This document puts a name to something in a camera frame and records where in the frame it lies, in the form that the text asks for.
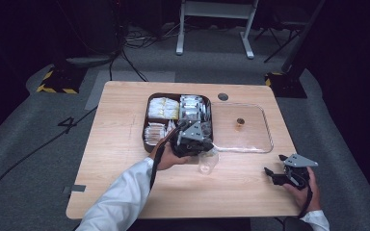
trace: carpet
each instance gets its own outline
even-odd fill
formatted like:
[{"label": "carpet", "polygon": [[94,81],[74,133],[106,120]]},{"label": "carpet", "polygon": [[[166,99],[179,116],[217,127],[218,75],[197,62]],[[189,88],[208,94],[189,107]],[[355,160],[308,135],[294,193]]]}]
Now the carpet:
[{"label": "carpet", "polygon": [[[173,71],[143,71],[142,73],[149,82],[173,83],[175,81],[175,72]],[[112,71],[112,77],[113,81],[143,81],[135,71]],[[109,71],[99,71],[94,86],[92,87],[92,92],[87,100],[85,110],[91,110],[98,105],[104,85],[108,81],[110,81]]]}]

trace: metal stand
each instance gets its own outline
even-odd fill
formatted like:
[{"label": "metal stand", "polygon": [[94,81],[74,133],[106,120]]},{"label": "metal stand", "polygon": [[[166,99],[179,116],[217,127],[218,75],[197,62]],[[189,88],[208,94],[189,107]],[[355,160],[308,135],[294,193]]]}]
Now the metal stand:
[{"label": "metal stand", "polygon": [[239,18],[247,19],[245,32],[240,33],[243,45],[246,50],[248,59],[253,59],[254,55],[251,51],[251,45],[248,41],[251,24],[254,19],[258,0],[253,0],[251,5],[246,4],[225,4],[225,3],[211,3],[211,2],[192,2],[182,0],[180,27],[178,43],[176,45],[176,55],[182,55],[184,52],[184,23],[185,15],[192,16],[210,16],[210,17],[225,17],[225,18]]}]

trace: small hole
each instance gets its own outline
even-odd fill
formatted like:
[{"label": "small hole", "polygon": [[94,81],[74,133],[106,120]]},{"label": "small hole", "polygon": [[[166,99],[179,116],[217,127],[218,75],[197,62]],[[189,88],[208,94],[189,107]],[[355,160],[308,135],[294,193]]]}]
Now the small hole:
[{"label": "small hole", "polygon": [[245,120],[244,120],[244,119],[242,119],[242,118],[238,118],[238,119],[236,119],[236,122],[237,122],[239,125],[245,124]]},{"label": "small hole", "polygon": [[226,93],[219,93],[218,98],[222,101],[226,101],[227,99],[229,99],[229,96]]}]

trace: hand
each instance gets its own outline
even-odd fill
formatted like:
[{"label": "hand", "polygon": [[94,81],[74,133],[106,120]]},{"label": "hand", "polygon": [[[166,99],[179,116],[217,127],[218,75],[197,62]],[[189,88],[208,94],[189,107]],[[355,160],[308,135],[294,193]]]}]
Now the hand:
[{"label": "hand", "polygon": [[[310,180],[308,181],[308,184],[311,187],[311,190],[313,192],[313,196],[311,199],[310,204],[308,205],[308,208],[306,212],[321,210],[321,204],[320,204],[320,190],[318,189],[314,171],[311,169],[311,167],[307,167],[308,174],[310,176]],[[293,194],[294,198],[296,199],[296,203],[299,205],[299,207],[302,209],[305,205],[305,201],[307,200],[307,192],[308,187],[305,189],[299,191],[296,187],[290,185],[290,184],[284,184],[283,187]]]},{"label": "hand", "polygon": [[[157,145],[155,145],[154,149],[152,150],[151,154],[149,154],[149,158],[152,160],[155,159],[155,155],[157,152],[158,147],[160,146],[161,142],[163,142],[165,139],[161,139]],[[168,169],[174,165],[183,165],[187,163],[190,160],[191,157],[182,157],[179,158],[175,156],[171,149],[171,144],[167,142],[165,144],[165,150],[161,157],[161,162],[158,164],[158,170],[165,170]]]}]

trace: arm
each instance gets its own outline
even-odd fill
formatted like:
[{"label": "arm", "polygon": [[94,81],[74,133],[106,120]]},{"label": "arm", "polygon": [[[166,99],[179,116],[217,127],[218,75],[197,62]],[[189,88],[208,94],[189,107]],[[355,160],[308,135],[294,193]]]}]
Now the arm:
[{"label": "arm", "polygon": [[[329,231],[330,230],[330,224],[327,220],[326,216],[324,216],[323,211],[321,210],[321,204],[320,204],[320,190],[318,189],[316,178],[314,175],[314,171],[308,167],[308,173],[310,176],[310,180],[308,181],[308,184],[310,185],[310,188],[313,192],[313,196],[311,199],[310,204],[307,208],[307,214],[302,217],[302,220],[309,223],[314,231]],[[307,199],[307,190],[308,188],[305,188],[301,191],[296,189],[295,187],[284,184],[283,187],[293,194],[293,196],[296,199],[297,204],[300,208],[302,208],[305,204],[305,201]]]},{"label": "arm", "polygon": [[[77,230],[127,230],[145,206],[156,149],[144,160],[127,169],[84,215]],[[185,164],[187,158],[173,155],[170,143],[165,145],[158,170]]]}]

